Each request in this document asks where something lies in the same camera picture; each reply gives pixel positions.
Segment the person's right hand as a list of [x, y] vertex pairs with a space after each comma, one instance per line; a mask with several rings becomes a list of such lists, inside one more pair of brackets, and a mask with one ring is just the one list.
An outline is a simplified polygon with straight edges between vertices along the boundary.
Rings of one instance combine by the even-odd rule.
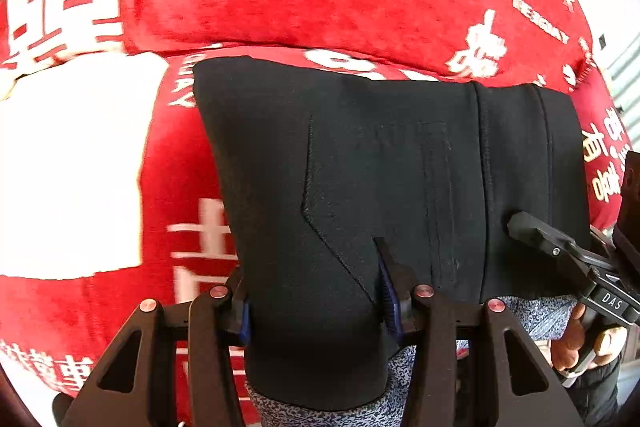
[[[560, 339], [552, 340], [550, 345], [551, 365], [558, 371], [572, 369], [579, 359], [579, 350], [585, 343], [586, 331], [582, 325], [582, 316], [588, 308], [583, 303], [574, 306], [570, 321]], [[589, 369], [608, 365], [623, 351], [628, 331], [625, 327], [613, 327], [602, 332], [594, 342], [596, 357], [589, 365]]]

